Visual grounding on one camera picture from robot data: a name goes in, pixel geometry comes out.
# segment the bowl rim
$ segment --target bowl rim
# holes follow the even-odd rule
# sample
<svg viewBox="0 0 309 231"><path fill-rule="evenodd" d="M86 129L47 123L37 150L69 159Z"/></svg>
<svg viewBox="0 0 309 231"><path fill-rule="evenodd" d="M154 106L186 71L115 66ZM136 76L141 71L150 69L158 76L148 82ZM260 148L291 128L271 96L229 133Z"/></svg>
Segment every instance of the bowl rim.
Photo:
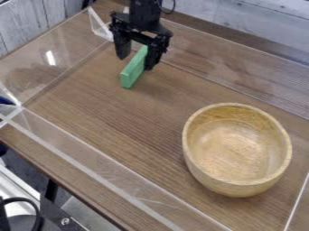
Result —
<svg viewBox="0 0 309 231"><path fill-rule="evenodd" d="M240 106L240 107L247 107L249 109L252 109L253 111L259 112L263 116L265 116L276 125L276 127L279 128L279 130L281 131L283 135L284 135L284 139L287 141L287 158L284 163L281 164L280 168L276 170L276 172L273 172L271 175L265 176L264 178L259 179L259 180L225 180L221 178L214 177L213 175L208 174L202 168L196 164L193 158L192 158L192 151L190 151L190 147L189 147L189 143L188 143L188 132L189 132L189 127L192 125L193 120L196 119L196 117L204 113L205 111L210 110L212 108L216 107L222 107L222 106ZM190 159L194 167L204 173L206 174L212 179L218 180L224 183L228 184L233 184L233 185L240 185L240 186L253 186L253 185L260 185L264 184L269 181L272 181L273 179L279 178L284 171L288 169L289 164L291 164L291 159L292 159L292 143L291 143L291 137L288 135L288 132L285 130L285 128L283 127L281 123L279 122L279 120L269 114L267 113L264 110L261 110L260 108L255 107L255 106L249 106L245 104L240 104L240 103L220 103L220 104L213 104L210 106L205 106L204 108L201 108L189 118L185 126L184 126L184 130L182 130L182 148L184 148L184 154L188 156L188 158Z"/></svg>

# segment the green block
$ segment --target green block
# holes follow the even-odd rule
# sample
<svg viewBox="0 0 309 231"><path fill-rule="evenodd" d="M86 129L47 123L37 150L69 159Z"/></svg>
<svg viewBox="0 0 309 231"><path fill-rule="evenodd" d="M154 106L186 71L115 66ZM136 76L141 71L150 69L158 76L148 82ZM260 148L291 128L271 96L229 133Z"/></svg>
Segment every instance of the green block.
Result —
<svg viewBox="0 0 309 231"><path fill-rule="evenodd" d="M145 57L148 55L149 48L148 46L142 46L141 50L133 57L127 67L121 72L121 86L123 88L131 88L134 83L137 82L140 76L145 70Z"/></svg>

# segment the wooden bowl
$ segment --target wooden bowl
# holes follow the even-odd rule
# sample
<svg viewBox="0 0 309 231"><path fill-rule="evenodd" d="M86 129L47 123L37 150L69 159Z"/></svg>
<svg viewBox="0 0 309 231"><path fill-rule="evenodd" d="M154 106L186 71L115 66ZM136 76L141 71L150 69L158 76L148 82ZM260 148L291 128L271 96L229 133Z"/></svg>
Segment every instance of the wooden bowl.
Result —
<svg viewBox="0 0 309 231"><path fill-rule="evenodd" d="M197 111L184 128L182 146L196 179L214 192L239 198L267 191L292 158L291 138L279 121L241 104Z"/></svg>

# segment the robotic arm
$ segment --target robotic arm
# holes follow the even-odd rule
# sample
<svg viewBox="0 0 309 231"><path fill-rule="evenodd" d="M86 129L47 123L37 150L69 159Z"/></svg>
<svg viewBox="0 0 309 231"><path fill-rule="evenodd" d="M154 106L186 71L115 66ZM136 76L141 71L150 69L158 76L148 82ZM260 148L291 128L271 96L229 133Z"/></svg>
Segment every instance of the robotic arm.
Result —
<svg viewBox="0 0 309 231"><path fill-rule="evenodd" d="M130 55L131 41L137 41L149 47L145 59L145 69L150 70L160 63L162 54L168 52L169 41L173 32L161 24L164 0L130 0L130 13L111 13L110 31L114 33L114 42L118 57L123 60ZM152 37L144 32L156 34Z"/></svg>

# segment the black cable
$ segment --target black cable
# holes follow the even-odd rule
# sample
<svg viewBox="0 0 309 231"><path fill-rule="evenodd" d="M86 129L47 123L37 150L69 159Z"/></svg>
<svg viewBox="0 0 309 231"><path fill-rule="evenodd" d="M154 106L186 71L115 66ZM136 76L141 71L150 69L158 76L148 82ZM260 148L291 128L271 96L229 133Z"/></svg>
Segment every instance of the black cable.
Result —
<svg viewBox="0 0 309 231"><path fill-rule="evenodd" d="M26 198L12 198L12 199L4 199L4 205L15 202L27 202L33 205L34 210L35 210L35 223L31 231L39 231L41 228L41 223L42 223L42 216L41 216L41 210L37 206L37 204L33 202L33 200L26 199Z"/></svg>
<svg viewBox="0 0 309 231"><path fill-rule="evenodd" d="M160 6L161 11L162 11L165 14L173 14L173 13L174 13L174 11L176 11L176 9L177 9L177 0L173 0L173 8L172 8L170 11L166 11L166 10L164 9L164 7L161 6L158 0L156 0L156 2L157 2L157 4L158 4L158 6Z"/></svg>

